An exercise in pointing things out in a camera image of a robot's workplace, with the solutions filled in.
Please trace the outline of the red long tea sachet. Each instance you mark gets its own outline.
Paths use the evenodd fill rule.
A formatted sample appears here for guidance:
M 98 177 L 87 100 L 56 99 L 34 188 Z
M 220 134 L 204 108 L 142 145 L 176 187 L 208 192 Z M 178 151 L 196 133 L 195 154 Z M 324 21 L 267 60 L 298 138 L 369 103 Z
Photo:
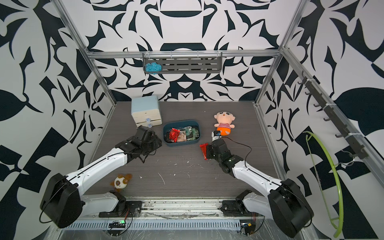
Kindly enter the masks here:
M 201 144 L 200 145 L 200 149 L 203 153 L 203 156 L 204 156 L 204 159 L 205 160 L 208 160 L 208 157 L 207 157 L 207 147 L 208 147 L 209 143 L 205 143 L 205 144 Z

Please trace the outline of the red foil tea bag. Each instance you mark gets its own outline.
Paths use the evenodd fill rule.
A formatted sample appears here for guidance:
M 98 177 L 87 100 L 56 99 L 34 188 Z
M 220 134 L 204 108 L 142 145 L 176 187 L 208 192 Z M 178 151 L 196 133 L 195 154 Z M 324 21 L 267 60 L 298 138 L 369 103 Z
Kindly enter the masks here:
M 179 135 L 180 135 L 180 130 L 172 128 L 170 133 L 169 133 L 169 139 L 172 143 L 176 143 L 178 141 Z

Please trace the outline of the green label tea bag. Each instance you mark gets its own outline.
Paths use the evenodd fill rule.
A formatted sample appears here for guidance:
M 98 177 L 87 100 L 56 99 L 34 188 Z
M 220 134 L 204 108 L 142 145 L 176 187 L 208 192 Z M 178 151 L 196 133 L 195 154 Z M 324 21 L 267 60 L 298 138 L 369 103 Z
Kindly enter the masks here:
M 194 141 L 200 137 L 200 131 L 197 126 L 185 127 L 187 141 Z

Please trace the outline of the floral beige label tea bag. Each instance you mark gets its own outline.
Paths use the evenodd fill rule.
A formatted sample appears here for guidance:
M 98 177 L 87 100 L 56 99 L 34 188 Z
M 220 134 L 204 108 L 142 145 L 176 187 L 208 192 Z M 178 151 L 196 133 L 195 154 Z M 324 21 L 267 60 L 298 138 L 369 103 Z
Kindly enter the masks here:
M 177 142 L 181 143 L 181 142 L 186 142 L 186 141 L 187 141 L 186 131 L 180 131 L 179 136 L 177 138 Z

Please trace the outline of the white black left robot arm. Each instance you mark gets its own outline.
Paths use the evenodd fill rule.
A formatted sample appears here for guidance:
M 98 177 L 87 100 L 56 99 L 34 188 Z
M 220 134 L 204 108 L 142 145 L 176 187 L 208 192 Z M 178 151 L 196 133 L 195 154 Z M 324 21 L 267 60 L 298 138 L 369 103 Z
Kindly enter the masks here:
M 126 215 L 126 198 L 117 190 L 86 195 L 87 190 L 109 173 L 135 159 L 144 162 L 162 144 L 162 140 L 153 130 L 140 126 L 134 136 L 116 144 L 104 156 L 87 166 L 65 176 L 54 175 L 48 182 L 40 204 L 42 213 L 60 229 L 84 216 L 99 213 L 108 217 Z

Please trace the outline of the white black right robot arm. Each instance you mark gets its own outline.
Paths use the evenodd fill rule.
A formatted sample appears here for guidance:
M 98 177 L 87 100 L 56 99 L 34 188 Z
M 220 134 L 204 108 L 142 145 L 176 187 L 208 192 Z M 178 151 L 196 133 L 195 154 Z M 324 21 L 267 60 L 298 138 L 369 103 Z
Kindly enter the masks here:
M 206 156 L 217 161 L 224 173 L 256 190 L 255 193 L 244 191 L 237 197 L 242 211 L 272 219 L 290 238 L 312 223 L 314 212 L 291 179 L 276 179 L 252 167 L 245 159 L 233 155 L 223 139 L 207 145 Z

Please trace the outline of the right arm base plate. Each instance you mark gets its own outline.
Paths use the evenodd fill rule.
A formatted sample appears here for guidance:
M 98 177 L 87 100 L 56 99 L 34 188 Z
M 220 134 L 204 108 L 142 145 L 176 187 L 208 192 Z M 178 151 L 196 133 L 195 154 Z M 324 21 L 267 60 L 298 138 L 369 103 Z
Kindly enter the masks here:
M 222 201 L 220 211 L 224 214 L 225 217 L 243 217 L 250 214 L 245 206 L 240 203 L 240 201 L 236 200 Z

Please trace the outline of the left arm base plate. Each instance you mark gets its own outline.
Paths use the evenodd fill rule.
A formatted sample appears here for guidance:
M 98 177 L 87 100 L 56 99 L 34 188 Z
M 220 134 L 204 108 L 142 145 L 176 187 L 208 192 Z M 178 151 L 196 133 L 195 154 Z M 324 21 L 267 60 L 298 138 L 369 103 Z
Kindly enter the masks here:
M 99 218 L 122 218 L 125 217 L 126 214 L 135 216 L 141 213 L 142 205 L 142 201 L 119 202 L 111 212 L 100 212 Z

